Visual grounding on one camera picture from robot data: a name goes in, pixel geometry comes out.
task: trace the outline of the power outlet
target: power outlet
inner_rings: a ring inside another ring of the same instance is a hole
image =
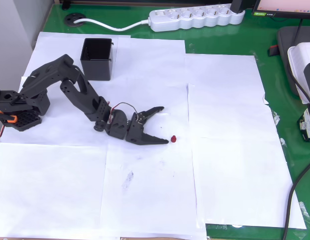
[[[245,11],[236,14],[231,4],[182,7],[154,10],[149,13],[148,25],[154,32],[240,24]]]

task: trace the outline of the monitor stand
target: monitor stand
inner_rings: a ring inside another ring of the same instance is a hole
[[[295,95],[298,96],[299,93],[293,80],[292,70],[289,63],[288,50],[290,47],[296,46],[297,44],[300,43],[310,43],[310,26],[301,26],[298,35],[297,31],[298,31],[297,26],[282,27],[277,32],[277,44],[281,59],[284,63],[284,68],[288,78],[290,89]]]

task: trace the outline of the red object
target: red object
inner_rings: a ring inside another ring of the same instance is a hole
[[[175,142],[176,142],[176,136],[173,135],[173,136],[171,137],[170,141],[171,141],[172,143],[175,143]]]

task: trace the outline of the monitor screen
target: monitor screen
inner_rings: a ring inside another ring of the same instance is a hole
[[[310,19],[310,0],[257,0],[253,12],[255,16]]]

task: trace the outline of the green table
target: green table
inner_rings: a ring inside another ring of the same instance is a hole
[[[154,32],[147,25],[137,26],[125,32],[114,32],[93,23],[87,23],[81,27],[68,27],[63,22],[64,17],[70,13],[82,13],[88,18],[112,27],[123,28],[147,19],[149,12],[156,9],[161,7],[73,4],[69,10],[64,11],[60,5],[54,5],[43,31],[71,34],[122,34],[141,39],[185,40],[186,53],[254,55],[265,88],[266,99],[271,109],[280,116],[277,131],[279,137],[286,141],[287,146],[283,146],[283,151],[294,181],[310,163],[310,143],[303,141],[297,127],[297,120],[306,107],[291,92],[281,57],[268,57],[267,49],[277,44],[276,33],[279,28],[296,26],[299,20],[288,19],[275,22],[271,18],[252,16],[251,11],[248,10],[240,25],[168,32]],[[310,26],[310,20],[305,20],[304,25]],[[290,229],[287,239],[310,240],[310,171],[297,186],[296,193],[309,215],[307,217],[307,214],[303,214],[307,230]],[[281,239],[283,233],[283,229],[275,227],[236,228],[232,225],[207,224],[206,229],[207,236],[223,239]]]

